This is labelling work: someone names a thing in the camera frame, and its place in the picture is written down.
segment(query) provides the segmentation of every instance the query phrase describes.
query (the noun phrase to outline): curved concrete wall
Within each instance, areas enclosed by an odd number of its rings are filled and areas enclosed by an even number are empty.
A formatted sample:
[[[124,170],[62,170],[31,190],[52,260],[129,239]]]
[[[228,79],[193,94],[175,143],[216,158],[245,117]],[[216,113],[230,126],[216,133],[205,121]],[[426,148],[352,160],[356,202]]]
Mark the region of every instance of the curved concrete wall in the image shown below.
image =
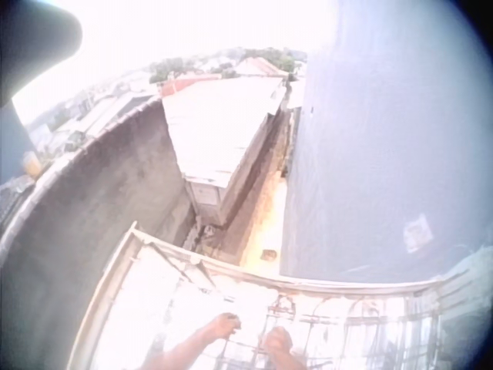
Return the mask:
[[[194,222],[160,99],[41,181],[2,243],[2,368],[64,368],[105,265],[134,220],[180,245]]]
[[[308,62],[281,272],[361,282],[441,274],[493,242],[491,62],[449,2],[327,4]],[[404,232],[415,221],[432,237],[410,253]]]

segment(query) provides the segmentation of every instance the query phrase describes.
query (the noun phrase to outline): sky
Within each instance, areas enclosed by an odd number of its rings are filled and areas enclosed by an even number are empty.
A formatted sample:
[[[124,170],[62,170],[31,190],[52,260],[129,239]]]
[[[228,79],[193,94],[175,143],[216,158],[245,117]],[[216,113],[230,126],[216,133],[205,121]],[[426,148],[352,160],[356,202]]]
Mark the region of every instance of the sky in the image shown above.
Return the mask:
[[[49,0],[75,15],[82,45],[14,96],[24,124],[98,81],[166,57],[242,46],[309,51],[323,0]]]

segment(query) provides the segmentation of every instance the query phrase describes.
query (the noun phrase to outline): sticker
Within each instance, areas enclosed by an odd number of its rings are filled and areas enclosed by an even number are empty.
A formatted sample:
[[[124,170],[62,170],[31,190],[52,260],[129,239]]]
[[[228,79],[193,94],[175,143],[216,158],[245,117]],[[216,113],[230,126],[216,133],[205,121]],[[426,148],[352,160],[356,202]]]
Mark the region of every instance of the sticker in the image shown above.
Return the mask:
[[[404,243],[408,253],[421,249],[432,240],[433,234],[424,214],[420,214],[417,220],[407,223],[404,227]]]

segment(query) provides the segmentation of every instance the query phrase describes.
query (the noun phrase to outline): rooftop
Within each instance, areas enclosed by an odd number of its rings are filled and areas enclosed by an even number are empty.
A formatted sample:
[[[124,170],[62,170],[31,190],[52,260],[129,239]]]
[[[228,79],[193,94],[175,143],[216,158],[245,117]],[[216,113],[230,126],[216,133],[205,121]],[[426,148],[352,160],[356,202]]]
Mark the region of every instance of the rooftop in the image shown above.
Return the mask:
[[[126,113],[134,106],[144,103],[153,96],[150,92],[128,92],[119,98],[111,96],[101,100],[96,106],[80,121],[71,119],[60,126],[56,131],[82,131],[90,136],[95,136],[109,122],[118,118],[122,113]]]
[[[197,82],[163,99],[179,167],[188,180],[226,188],[267,113],[281,78]]]

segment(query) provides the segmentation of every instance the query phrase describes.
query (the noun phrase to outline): hand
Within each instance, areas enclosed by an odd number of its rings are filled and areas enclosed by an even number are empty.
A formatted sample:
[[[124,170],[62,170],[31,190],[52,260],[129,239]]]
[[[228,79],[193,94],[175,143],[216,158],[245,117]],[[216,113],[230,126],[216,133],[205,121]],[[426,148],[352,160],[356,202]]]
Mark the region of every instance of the hand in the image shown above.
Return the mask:
[[[273,352],[290,353],[293,341],[287,330],[281,326],[272,329],[263,340],[263,348],[268,354]]]
[[[237,329],[241,329],[241,322],[235,314],[225,313],[214,318],[204,329],[212,343],[217,339],[228,339]]]

